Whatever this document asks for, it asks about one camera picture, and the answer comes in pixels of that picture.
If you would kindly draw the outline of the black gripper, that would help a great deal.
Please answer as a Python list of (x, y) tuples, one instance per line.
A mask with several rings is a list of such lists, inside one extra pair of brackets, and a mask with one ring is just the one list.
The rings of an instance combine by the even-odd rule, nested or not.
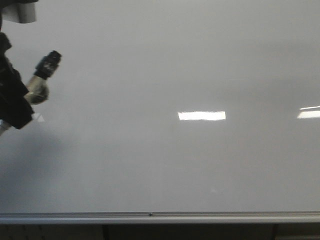
[(0, 34), (0, 119), (20, 130), (33, 120), (34, 110), (25, 99), (29, 92), (20, 73), (6, 56), (12, 47), (7, 35)]

